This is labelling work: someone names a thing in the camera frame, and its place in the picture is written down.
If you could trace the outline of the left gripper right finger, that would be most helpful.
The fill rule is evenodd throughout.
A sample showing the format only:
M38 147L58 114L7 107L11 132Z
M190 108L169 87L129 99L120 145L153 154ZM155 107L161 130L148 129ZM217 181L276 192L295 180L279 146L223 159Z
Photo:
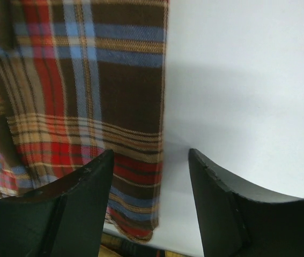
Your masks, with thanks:
M188 152L205 256L304 256L304 199L281 194Z

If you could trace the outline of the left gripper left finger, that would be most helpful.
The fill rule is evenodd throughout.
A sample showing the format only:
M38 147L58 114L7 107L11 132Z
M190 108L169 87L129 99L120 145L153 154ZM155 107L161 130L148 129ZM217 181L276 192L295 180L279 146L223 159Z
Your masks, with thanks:
M97 256L113 179L111 150L21 196L0 199L0 256Z

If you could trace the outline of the red brown plaid shirt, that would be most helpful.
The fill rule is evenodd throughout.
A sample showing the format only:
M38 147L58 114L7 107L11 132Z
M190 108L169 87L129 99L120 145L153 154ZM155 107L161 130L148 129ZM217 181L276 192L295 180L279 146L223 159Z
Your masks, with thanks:
M168 1L0 1L0 198L114 152L106 221L158 226Z

